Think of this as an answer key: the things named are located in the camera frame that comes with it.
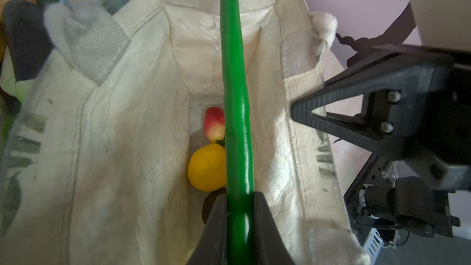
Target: fabric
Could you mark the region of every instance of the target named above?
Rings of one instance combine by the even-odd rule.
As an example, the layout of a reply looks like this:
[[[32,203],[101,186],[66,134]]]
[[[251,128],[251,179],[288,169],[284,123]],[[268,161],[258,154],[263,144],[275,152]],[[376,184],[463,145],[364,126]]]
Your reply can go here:
[[[256,190],[297,264],[368,264],[326,135],[290,119],[291,101],[323,86],[316,56],[334,31],[313,25],[304,0],[240,2]],[[205,110],[223,107],[219,0],[102,0],[45,19],[57,50],[2,163],[34,162],[2,169],[1,261],[184,264],[208,195],[189,184],[188,159],[209,143]]]
[[[10,0],[3,7],[3,28],[9,48],[5,61],[6,70],[10,70],[11,60],[14,80],[1,80],[7,93],[23,103],[32,91],[34,79],[38,76],[53,45],[48,37],[42,19],[42,10],[26,0]]]
[[[15,70],[13,69],[13,62],[11,61],[10,50],[7,47],[2,61],[0,86],[9,96],[16,96],[15,83]]]
[[[322,40],[326,43],[326,48],[333,44],[335,39],[335,31],[337,30],[337,19],[326,12],[312,12],[312,26]]]

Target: pink wall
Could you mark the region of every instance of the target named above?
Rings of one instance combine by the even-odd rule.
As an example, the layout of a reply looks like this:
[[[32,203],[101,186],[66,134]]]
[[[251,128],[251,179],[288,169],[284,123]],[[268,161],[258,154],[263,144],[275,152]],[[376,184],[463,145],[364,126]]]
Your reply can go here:
[[[339,21],[337,32],[345,37],[374,38],[391,25],[403,12],[409,0],[306,0],[311,11],[332,13]],[[407,44],[420,44],[417,28],[404,41]],[[335,40],[332,51],[346,67],[347,59],[356,51]]]

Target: yellow lemon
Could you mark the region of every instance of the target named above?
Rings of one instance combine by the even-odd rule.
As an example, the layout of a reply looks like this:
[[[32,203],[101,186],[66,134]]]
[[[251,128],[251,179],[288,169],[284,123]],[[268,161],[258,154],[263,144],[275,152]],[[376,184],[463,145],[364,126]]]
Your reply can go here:
[[[188,179],[200,191],[215,191],[226,184],[226,150],[219,144],[203,146],[191,156]]]

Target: white plastic part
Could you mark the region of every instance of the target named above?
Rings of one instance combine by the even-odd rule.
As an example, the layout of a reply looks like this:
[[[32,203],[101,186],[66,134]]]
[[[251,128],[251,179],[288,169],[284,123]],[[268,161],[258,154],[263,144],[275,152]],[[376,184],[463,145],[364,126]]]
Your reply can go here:
[[[411,0],[424,46],[471,51],[471,0]]]
[[[460,218],[461,225],[453,226],[453,235],[464,239],[471,239],[471,192],[456,191],[448,194],[450,214]]]
[[[363,245],[363,250],[370,256],[370,265],[374,265],[374,262],[376,262],[383,244],[384,241],[380,237],[378,231],[372,228],[368,238],[365,241],[365,244]]]

